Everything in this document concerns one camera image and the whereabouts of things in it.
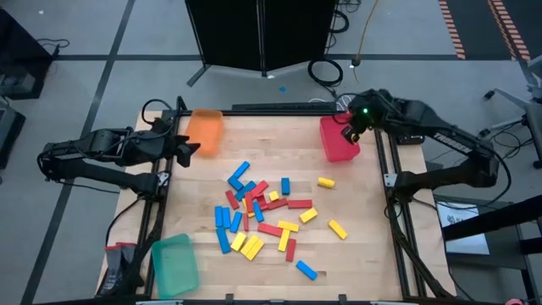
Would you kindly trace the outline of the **black room divider screen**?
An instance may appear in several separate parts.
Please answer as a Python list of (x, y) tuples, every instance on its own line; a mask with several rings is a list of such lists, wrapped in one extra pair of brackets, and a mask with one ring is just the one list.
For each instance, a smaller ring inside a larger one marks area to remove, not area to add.
[(338, 0), (185, 0), (205, 65), (269, 71), (324, 57)]

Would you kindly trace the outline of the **grey clamp with red tip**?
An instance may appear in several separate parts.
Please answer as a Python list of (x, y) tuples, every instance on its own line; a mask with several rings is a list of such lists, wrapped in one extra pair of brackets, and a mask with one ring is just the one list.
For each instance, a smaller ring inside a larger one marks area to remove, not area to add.
[(104, 276), (102, 283), (102, 288), (100, 293), (102, 295), (107, 294), (111, 291), (117, 281), (122, 277), (121, 271), (121, 260), (122, 260), (122, 247), (121, 246), (111, 246), (106, 247), (106, 259), (108, 264), (107, 272)]
[(121, 249), (120, 268), (122, 274), (125, 275), (134, 259), (137, 245), (132, 242), (117, 242), (116, 245)]

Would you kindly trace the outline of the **black aluminium table frame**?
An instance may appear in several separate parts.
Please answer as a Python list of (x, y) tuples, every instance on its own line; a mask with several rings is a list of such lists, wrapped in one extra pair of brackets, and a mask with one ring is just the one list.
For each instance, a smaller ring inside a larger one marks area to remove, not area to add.
[[(177, 100), (177, 110), (175, 110), (176, 114), (171, 114), (173, 117), (176, 115), (176, 119), (174, 119), (174, 128), (175, 131), (178, 130), (178, 128), (181, 125), (181, 118), (184, 116), (191, 115), (194, 111), (187, 110), (186, 105), (184, 104), (181, 97), (178, 97)], [(296, 117), (296, 118), (306, 118), (306, 117), (320, 117), (320, 116), (332, 116), (340, 114), (338, 111), (331, 111), (331, 110), (317, 110), (317, 109), (283, 109), (283, 108), (274, 108), (274, 109), (264, 109), (264, 110), (250, 110), (250, 109), (242, 109), (242, 110), (222, 110), (222, 114), (226, 117), (248, 117), (249, 119), (254, 119), (258, 117), (271, 117), (271, 118), (278, 118), (278, 117)], [(381, 131), (374, 131), (375, 137), (375, 149), (378, 156), (378, 165), (379, 165), (379, 181), (382, 183), (382, 196), (385, 198), (385, 204), (386, 207), (392, 207), (392, 204), (395, 204), (396, 202), (392, 202), (392, 187), (391, 186), (384, 186), (385, 183), (385, 177), (384, 175), (389, 174), (388, 164), (387, 164), (387, 157), (385, 156), (386, 149), (390, 151), (390, 157), (392, 160), (392, 165), (395, 171), (401, 170), (401, 162), (400, 162), (400, 154), (398, 152), (398, 149), (395, 144), (395, 140), (388, 136), (389, 139), (389, 148), (386, 148), (384, 145), (384, 141), (382, 139), (382, 132)], [(80, 304), (85, 305), (137, 305), (139, 303), (143, 303), (143, 305), (149, 305), (149, 304), (158, 304), (158, 305), (164, 305), (165, 303), (172, 303), (174, 305), (187, 305), (187, 304), (212, 304), (216, 302), (222, 302), (221, 299), (217, 300), (203, 300), (203, 299), (190, 299), (190, 300), (178, 300), (178, 299), (171, 299), (171, 300), (158, 300), (153, 299), (152, 292), (154, 288), (154, 280), (156, 278), (156, 271), (155, 268), (152, 265), (152, 255), (149, 254), (149, 259), (146, 261), (147, 253), (150, 253), (151, 249), (151, 241), (155, 242), (158, 240), (159, 237), (162, 236), (163, 230), (164, 230), (164, 224), (165, 224), (165, 216), (168, 216), (168, 213), (166, 212), (168, 207), (168, 199), (169, 199), (169, 193), (171, 191), (171, 186), (173, 185), (173, 163), (174, 161), (165, 161), (165, 165), (163, 170), (161, 170), (161, 162), (162, 161), (154, 161), (150, 164), (152, 167), (148, 171), (141, 171), (139, 170), (137, 174), (149, 174), (149, 175), (158, 175), (158, 174), (169, 174), (169, 178), (166, 179), (163, 186), (158, 186), (158, 194), (155, 197), (150, 197), (150, 199), (143, 199), (144, 208), (141, 212), (141, 224), (138, 229), (138, 236), (137, 236), (137, 243), (135, 246), (135, 253), (136, 257), (138, 252), (141, 252), (141, 261), (139, 261), (138, 265), (135, 265), (135, 267), (139, 266), (138, 270), (132, 270), (132, 271), (141, 271), (142, 267), (146, 267), (147, 272), (144, 277), (143, 281), (143, 292), (142, 294), (136, 294), (136, 286), (133, 286), (133, 289), (130, 288), (127, 292), (121, 292), (119, 295), (95, 295), (94, 298), (91, 298), (89, 300), (79, 300), (77, 302), (80, 302)], [(149, 224), (151, 223), (152, 219), (152, 207), (154, 204), (158, 205), (157, 210), (157, 217), (153, 223), (153, 227), (149, 232)], [(396, 264), (397, 271), (396, 276), (399, 280), (400, 284), (400, 296), (401, 299), (398, 299), (396, 301), (391, 300), (385, 300), (385, 301), (375, 301), (375, 302), (397, 302), (399, 304), (407, 304), (409, 302), (412, 302), (414, 304), (419, 305), (450, 305), (454, 304), (455, 302), (458, 302), (456, 300), (456, 296), (449, 293), (440, 283), (439, 281), (431, 274), (429, 267), (427, 267), (422, 259), (420, 258), (420, 254), (418, 251), (418, 242), (416, 241), (416, 233), (412, 222), (412, 214), (411, 209), (409, 208), (409, 203), (406, 202), (400, 202), (399, 204), (400, 211), (402, 212), (403, 221), (406, 226), (406, 233), (404, 233), (402, 230), (400, 230), (400, 222), (397, 218), (398, 213), (390, 211), (391, 208), (388, 210), (391, 214), (391, 216), (395, 218), (385, 218), (387, 219), (387, 222), (389, 223), (389, 231), (391, 232), (391, 242), (390, 245), (392, 245), (393, 253), (394, 253), (394, 260)], [(413, 279), (415, 280), (416, 284), (416, 292), (417, 295), (412, 295), (410, 290), (410, 284), (408, 279), (408, 273), (407, 273), (407, 267), (404, 259), (404, 253), (408, 256), (408, 259), (412, 261), (412, 274)], [(102, 286), (98, 286), (97, 293), (102, 289)], [(338, 294), (337, 304), (369, 304), (369, 301), (353, 301), (353, 300), (347, 300), (347, 294), (342, 293)], [(324, 300), (318, 300), (318, 301), (309, 301), (307, 300), (289, 300), (284, 298), (269, 298), (269, 299), (254, 299), (254, 300), (241, 300), (240, 298), (235, 299), (235, 293), (226, 293), (224, 297), (224, 305), (234, 305), (235, 303), (239, 304), (284, 304), (289, 305), (291, 304), (305, 304), (305, 303), (311, 303), (311, 302), (321, 302), (324, 303), (334, 303), (334, 301), (324, 301)]]

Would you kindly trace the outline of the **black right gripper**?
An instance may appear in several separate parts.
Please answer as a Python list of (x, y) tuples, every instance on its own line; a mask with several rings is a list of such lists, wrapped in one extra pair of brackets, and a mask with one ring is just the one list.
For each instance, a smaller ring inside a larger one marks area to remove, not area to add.
[(349, 119), (341, 135), (350, 144), (357, 143), (366, 129), (380, 127), (388, 113), (384, 96), (373, 89), (356, 94), (347, 108)]

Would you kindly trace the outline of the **black crossbeam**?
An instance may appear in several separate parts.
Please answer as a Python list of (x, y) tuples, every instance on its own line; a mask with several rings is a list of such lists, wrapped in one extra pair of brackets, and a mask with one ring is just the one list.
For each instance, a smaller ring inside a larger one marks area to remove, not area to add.
[(542, 195), (530, 197), (504, 208), (464, 220), (443, 228), (445, 242), (477, 234), (485, 234), (515, 225), (521, 225), (542, 217)]

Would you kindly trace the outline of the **red plastic bin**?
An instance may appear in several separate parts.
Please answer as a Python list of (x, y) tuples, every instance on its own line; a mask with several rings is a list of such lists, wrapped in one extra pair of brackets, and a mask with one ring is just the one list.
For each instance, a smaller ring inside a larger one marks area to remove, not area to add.
[(320, 136), (326, 158), (331, 163), (352, 160), (361, 152), (357, 143), (351, 144), (341, 133), (350, 118), (349, 114), (336, 114), (320, 119)]

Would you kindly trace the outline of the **grey office chair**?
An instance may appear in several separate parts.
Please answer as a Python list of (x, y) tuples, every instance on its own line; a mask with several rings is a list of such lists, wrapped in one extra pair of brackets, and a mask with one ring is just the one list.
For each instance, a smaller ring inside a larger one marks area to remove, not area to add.
[(524, 115), (515, 120), (492, 125), (489, 128), (481, 130), (478, 134), (485, 137), (492, 131), (519, 123), (527, 126), (538, 155), (538, 159), (533, 162), (533, 166), (536, 169), (542, 169), (542, 55), (527, 62), (527, 71), (529, 75), (536, 75), (539, 77), (539, 80), (533, 80), (527, 84), (528, 91), (531, 93), (530, 100), (524, 100), (512, 95), (510, 92), (503, 91), (500, 88), (495, 88), (484, 94), (484, 100), (490, 100), (498, 93), (507, 101), (522, 109)]

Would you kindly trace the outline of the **orange plastic bin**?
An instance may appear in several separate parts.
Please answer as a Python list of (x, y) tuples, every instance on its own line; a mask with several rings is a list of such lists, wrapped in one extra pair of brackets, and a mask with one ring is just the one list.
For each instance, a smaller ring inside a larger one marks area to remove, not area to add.
[(224, 130), (224, 116), (221, 111), (197, 108), (192, 112), (185, 134), (189, 143), (199, 143), (196, 153), (202, 157), (218, 154), (219, 143)]

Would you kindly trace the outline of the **white paper sheet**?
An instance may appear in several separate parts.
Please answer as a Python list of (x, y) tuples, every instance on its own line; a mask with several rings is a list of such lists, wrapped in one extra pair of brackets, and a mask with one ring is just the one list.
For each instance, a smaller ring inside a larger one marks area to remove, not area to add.
[[(436, 207), (442, 228), (479, 216), (476, 205), (459, 202), (437, 202)], [(458, 254), (489, 255), (485, 234), (447, 241), (446, 252)]]

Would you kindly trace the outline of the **black cabinet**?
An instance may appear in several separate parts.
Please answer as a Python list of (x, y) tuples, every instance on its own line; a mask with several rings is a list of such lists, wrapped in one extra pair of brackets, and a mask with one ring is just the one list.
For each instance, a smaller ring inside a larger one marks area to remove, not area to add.
[(0, 75), (30, 74), (36, 80), (30, 93), (4, 97), (38, 98), (52, 62), (53, 56), (13, 16), (0, 8)]

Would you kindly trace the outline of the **grey side table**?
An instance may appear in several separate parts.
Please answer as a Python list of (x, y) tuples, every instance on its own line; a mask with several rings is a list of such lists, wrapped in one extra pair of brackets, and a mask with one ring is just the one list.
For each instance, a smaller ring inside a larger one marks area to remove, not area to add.
[[(473, 204), (480, 214), (513, 204), (443, 195), (435, 201)], [(542, 305), (542, 217), (485, 237), (489, 255), (447, 253), (452, 269), (459, 273), (456, 287), (466, 287), (460, 293), (489, 302), (518, 298), (527, 305)]]

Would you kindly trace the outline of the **long black power strip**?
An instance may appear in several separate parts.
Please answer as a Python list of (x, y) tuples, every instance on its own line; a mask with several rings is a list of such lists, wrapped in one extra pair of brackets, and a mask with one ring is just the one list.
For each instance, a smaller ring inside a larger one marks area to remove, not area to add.
[(239, 111), (335, 111), (337, 107), (333, 102), (248, 103), (234, 104), (231, 109)]

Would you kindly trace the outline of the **black floor box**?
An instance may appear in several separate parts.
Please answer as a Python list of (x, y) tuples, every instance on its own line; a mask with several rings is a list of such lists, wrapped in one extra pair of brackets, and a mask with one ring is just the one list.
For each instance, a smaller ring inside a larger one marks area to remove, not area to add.
[(0, 169), (7, 167), (9, 155), (24, 123), (23, 114), (13, 108), (0, 108)]

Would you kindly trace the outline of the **green plastic bin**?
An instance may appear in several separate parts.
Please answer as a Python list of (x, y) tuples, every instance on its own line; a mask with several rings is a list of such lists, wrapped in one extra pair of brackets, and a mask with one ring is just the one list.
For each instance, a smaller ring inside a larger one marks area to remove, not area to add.
[(154, 242), (152, 265), (160, 299), (172, 299), (199, 286), (196, 256), (187, 234)]

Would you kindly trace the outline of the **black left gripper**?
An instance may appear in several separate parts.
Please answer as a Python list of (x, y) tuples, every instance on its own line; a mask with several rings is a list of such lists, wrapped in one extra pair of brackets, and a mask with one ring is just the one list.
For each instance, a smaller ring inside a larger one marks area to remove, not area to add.
[(191, 154), (201, 146), (199, 141), (190, 136), (172, 135), (174, 127), (167, 122), (157, 122), (157, 133), (163, 135), (163, 145), (159, 150), (158, 158), (171, 159), (177, 157), (177, 163), (187, 168), (191, 164)]

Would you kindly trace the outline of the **grey device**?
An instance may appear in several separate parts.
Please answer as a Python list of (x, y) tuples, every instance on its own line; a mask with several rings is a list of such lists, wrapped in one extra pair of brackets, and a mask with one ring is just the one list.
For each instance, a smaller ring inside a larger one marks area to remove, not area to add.
[(0, 95), (12, 96), (30, 93), (35, 82), (35, 78), (30, 74), (23, 76), (2, 74), (0, 75)]

